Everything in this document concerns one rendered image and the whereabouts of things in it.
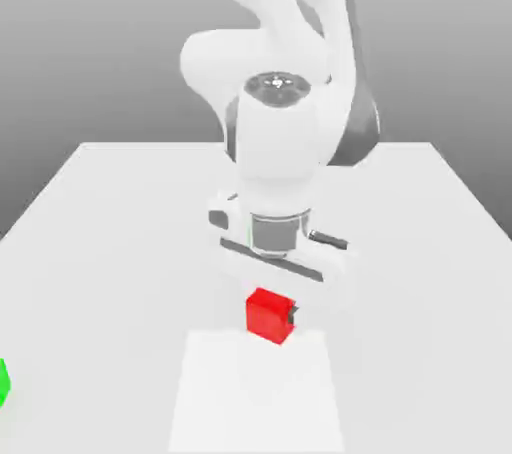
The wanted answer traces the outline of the small green cube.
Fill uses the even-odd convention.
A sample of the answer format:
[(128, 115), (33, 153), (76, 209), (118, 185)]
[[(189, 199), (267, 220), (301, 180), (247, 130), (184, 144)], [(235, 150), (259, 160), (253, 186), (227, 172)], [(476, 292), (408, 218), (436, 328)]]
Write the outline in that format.
[(4, 405), (11, 390), (11, 379), (7, 365), (3, 358), (0, 358), (0, 408)]

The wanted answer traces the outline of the small red cube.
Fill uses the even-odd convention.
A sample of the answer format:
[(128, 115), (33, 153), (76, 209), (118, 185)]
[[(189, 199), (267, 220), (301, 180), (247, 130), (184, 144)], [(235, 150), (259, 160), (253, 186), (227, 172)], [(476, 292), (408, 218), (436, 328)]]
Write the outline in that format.
[(288, 308), (292, 301), (286, 296), (257, 288), (245, 302), (247, 331), (281, 345), (295, 329), (295, 324), (287, 322)]

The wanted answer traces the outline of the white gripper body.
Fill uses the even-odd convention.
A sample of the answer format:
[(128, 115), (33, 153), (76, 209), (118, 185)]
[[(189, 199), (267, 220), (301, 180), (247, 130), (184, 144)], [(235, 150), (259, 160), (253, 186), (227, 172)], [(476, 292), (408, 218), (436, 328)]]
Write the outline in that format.
[(347, 295), (346, 256), (300, 236), (284, 258), (257, 254), (247, 245), (221, 237), (216, 263), (246, 289), (262, 287), (288, 296)]

